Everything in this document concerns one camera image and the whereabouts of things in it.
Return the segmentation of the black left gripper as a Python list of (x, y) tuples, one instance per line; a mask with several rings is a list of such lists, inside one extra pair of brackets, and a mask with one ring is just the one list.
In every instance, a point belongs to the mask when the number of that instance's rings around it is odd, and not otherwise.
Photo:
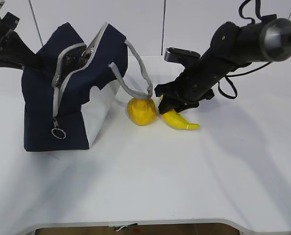
[(14, 30), (19, 18), (7, 12), (0, 17), (0, 68), (40, 70), (42, 60), (31, 51)]

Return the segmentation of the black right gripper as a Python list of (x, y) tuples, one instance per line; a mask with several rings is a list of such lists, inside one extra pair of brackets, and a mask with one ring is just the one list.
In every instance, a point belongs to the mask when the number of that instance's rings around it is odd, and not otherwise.
[(170, 101), (160, 102), (159, 113), (165, 114), (171, 110), (179, 113), (197, 108), (205, 94), (227, 74), (228, 60), (214, 55), (201, 55), (196, 62), (184, 66), (183, 72), (173, 82), (158, 84), (154, 88), (156, 97), (170, 97)]

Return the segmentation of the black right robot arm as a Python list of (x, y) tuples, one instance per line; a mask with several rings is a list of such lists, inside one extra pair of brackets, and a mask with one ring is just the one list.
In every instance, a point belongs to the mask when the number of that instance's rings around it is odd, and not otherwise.
[(228, 74), (254, 62), (282, 62), (291, 57), (291, 21), (284, 18), (239, 27), (232, 22), (221, 25), (209, 48), (197, 52), (168, 47), (164, 60), (181, 64), (184, 70), (174, 81), (159, 84), (155, 95), (161, 97), (159, 112), (182, 112), (196, 108), (200, 101), (215, 95), (212, 87)]

